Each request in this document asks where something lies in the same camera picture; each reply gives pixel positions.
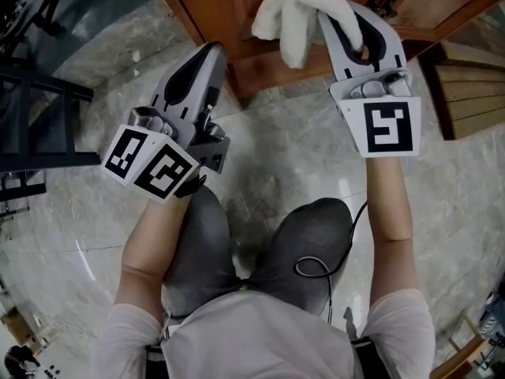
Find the t-shirt sleeve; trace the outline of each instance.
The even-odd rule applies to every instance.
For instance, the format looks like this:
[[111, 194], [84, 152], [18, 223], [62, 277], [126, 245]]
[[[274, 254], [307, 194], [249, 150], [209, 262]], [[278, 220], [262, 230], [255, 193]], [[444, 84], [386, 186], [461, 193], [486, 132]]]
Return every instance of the t-shirt sleeve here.
[[146, 346], [159, 340], [162, 327], [148, 312], [133, 305], [114, 305], [99, 334], [91, 358], [91, 377], [144, 377]]
[[429, 377], [435, 357], [435, 330], [420, 291], [403, 289], [375, 302], [361, 336], [379, 343], [402, 379]]

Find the wrist strap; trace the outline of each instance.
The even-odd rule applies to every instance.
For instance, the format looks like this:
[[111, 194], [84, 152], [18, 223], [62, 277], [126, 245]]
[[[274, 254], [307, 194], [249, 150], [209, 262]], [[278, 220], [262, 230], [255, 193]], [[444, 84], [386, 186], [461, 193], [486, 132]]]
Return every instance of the wrist strap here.
[[200, 178], [194, 178], [191, 181], [184, 181], [177, 191], [175, 191], [175, 196], [177, 198], [187, 197], [198, 191], [200, 187], [207, 180], [207, 175], [202, 175]]

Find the white t-shirt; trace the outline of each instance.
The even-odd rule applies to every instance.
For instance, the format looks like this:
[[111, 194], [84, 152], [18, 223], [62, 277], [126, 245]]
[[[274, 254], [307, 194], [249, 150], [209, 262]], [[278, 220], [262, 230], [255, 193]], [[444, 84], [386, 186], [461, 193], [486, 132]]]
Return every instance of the white t-shirt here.
[[[112, 308], [92, 356], [92, 378], [141, 379], [145, 346], [161, 326], [131, 305]], [[428, 378], [435, 334], [416, 290], [377, 301], [363, 336], [372, 336], [402, 379]], [[347, 334], [324, 320], [256, 291], [225, 295], [200, 307], [162, 344], [170, 379], [351, 379], [354, 354]]]

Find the white cloth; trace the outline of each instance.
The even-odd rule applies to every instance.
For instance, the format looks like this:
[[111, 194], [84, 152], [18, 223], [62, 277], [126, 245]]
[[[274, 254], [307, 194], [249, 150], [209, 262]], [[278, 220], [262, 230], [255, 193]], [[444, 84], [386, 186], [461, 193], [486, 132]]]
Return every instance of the white cloth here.
[[[114, 306], [92, 353], [92, 378], [144, 377], [145, 346], [155, 344], [160, 332], [146, 311]], [[381, 346], [401, 379], [428, 379], [435, 333], [419, 291], [402, 290], [377, 301], [363, 335]], [[200, 307], [162, 349], [174, 379], [351, 379], [355, 363], [347, 334], [256, 291]]]
[[280, 38], [282, 59], [289, 67], [300, 69], [316, 28], [317, 10], [339, 22], [354, 50], [362, 48], [363, 35], [347, 0], [263, 0], [252, 23], [252, 34], [260, 39]]

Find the black cable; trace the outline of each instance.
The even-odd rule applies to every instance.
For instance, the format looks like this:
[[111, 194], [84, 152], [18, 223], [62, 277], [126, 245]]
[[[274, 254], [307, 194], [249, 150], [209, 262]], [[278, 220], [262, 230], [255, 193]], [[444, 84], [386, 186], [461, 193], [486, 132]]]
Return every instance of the black cable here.
[[[344, 256], [341, 258], [339, 264], [335, 268], [333, 268], [330, 271], [330, 269], [328, 268], [328, 266], [326, 265], [326, 263], [323, 260], [321, 260], [318, 257], [314, 257], [314, 256], [302, 257], [297, 262], [295, 262], [294, 266], [293, 266], [294, 272], [296, 274], [298, 274], [299, 276], [304, 276], [305, 278], [328, 278], [328, 286], [329, 286], [329, 291], [330, 291], [330, 297], [329, 297], [330, 299], [329, 299], [329, 303], [328, 303], [328, 319], [327, 319], [328, 324], [331, 324], [331, 318], [333, 315], [333, 301], [332, 301], [333, 281], [331, 280], [331, 276], [333, 274], [335, 274], [342, 267], [344, 262], [346, 262], [347, 256], [349, 255], [349, 252], [350, 252], [351, 248], [353, 247], [353, 237], [354, 237], [354, 231], [356, 230], [357, 221], [360, 219], [360, 216], [363, 213], [363, 211], [365, 210], [367, 204], [368, 204], [368, 202], [365, 201], [365, 203], [361, 206], [360, 210], [357, 211], [356, 218], [354, 219], [353, 224], [350, 228], [349, 242], [347, 243], [346, 252], [344, 253]], [[305, 272], [300, 270], [300, 263], [302, 261], [307, 261], [307, 260], [317, 262], [321, 267], [323, 267], [324, 272], [322, 274], [306, 274]]]

